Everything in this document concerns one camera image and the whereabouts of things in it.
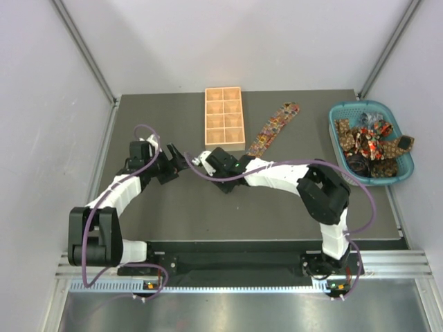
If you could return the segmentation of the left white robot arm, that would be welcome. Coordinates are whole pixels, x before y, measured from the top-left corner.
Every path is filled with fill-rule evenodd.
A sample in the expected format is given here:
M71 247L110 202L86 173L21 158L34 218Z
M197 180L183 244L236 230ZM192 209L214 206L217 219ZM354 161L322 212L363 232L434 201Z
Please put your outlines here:
M152 273L157 258L144 241L123 239L119 217L152 179L166 184L188 168L181 152L168 144L170 157L156 136L132 141L129 157L108 187L92 202L69 214L68 261L72 266L116 267L133 264L142 274Z

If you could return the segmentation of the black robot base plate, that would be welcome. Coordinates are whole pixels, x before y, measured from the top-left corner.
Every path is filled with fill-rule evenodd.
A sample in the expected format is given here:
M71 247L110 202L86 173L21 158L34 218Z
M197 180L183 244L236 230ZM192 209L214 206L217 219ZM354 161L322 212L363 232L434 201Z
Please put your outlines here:
M164 267L174 286L288 286L312 275L364 271L354 249L338 261L308 241L152 241L148 261Z

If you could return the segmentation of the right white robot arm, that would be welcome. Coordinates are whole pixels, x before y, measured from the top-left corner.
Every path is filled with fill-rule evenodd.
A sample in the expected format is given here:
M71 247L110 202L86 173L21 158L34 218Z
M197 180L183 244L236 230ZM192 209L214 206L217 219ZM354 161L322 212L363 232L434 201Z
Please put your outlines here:
M237 185L268 187L300 197L310 217L320 225L322 264L306 264L320 274L340 273L349 263L350 244L346 239L350 188L326 165L275 165L254 156L236 159L218 147L198 156L215 185L229 193Z

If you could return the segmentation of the colourful banana print tie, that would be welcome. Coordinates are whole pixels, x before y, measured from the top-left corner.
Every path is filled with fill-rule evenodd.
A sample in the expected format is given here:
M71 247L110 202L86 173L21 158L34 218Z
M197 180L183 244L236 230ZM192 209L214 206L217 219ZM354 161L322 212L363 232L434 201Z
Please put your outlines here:
M246 154L248 156L260 158L283 128L299 113L300 107L298 104L294 102L284 103L274 115L267 120L259 134L255 137L251 146L248 148Z

